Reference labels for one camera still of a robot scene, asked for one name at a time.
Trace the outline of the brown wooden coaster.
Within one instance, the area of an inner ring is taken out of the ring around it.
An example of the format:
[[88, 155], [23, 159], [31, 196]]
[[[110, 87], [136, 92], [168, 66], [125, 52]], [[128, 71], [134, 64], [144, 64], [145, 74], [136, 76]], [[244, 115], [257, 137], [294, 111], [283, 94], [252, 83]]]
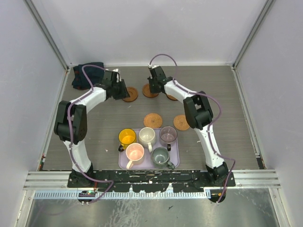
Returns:
[[177, 101], [177, 99], [171, 95], [166, 95], [168, 99], [172, 100], [172, 101]]
[[155, 98], [159, 95], [159, 93], [151, 93], [150, 92], [150, 87], [149, 87], [148, 83], [143, 86], [142, 93], [147, 98]]
[[129, 94], [129, 97], [124, 98], [123, 101], [125, 102], [133, 102], [137, 99], [138, 97], [138, 91], [134, 87], [127, 87], [127, 92]]

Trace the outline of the woven rattan coaster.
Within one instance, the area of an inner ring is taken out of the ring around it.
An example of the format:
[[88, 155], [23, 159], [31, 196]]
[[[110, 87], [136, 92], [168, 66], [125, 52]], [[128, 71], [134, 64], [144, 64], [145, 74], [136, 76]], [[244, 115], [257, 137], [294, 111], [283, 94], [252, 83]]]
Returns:
[[157, 113], [149, 113], [144, 117], [143, 124], [145, 127], [160, 128], [162, 126], [162, 117]]
[[187, 123], [186, 116], [183, 114], [177, 115], [173, 120], [173, 124], [175, 128], [180, 131], [186, 131], [190, 128], [189, 124]]

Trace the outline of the purple glass mug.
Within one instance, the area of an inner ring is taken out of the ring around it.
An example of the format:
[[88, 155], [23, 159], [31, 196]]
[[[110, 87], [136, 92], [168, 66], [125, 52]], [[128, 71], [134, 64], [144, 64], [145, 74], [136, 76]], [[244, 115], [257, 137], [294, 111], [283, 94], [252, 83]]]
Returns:
[[160, 144], [165, 147], [168, 151], [171, 151], [172, 145], [177, 140], [178, 133], [172, 126], [165, 126], [161, 128], [159, 132]]

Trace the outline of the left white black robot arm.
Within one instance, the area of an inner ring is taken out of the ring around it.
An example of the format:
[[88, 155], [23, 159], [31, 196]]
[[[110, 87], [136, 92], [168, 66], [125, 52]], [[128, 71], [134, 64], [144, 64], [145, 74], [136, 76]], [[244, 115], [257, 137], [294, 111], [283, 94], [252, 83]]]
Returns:
[[71, 179], [78, 181], [83, 187], [90, 187], [94, 182], [113, 183], [112, 180], [95, 179], [93, 164], [85, 146], [87, 113], [109, 98], [119, 100], [130, 96], [119, 69], [104, 70], [102, 80], [95, 85], [90, 79], [87, 81], [91, 88], [85, 94], [58, 104], [54, 125], [54, 133], [68, 149], [72, 161]]

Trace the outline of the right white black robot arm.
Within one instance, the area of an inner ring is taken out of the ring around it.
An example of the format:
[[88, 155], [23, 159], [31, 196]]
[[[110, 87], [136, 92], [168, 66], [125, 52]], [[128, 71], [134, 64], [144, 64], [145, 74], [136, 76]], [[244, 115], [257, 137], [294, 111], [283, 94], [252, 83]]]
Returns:
[[161, 66], [149, 65], [148, 77], [151, 93], [164, 93], [183, 103], [185, 117], [190, 128], [197, 133], [204, 154], [208, 182], [219, 186], [230, 177], [227, 164], [220, 154], [213, 132], [213, 111], [204, 92], [195, 92], [179, 84], [172, 77], [166, 77]]

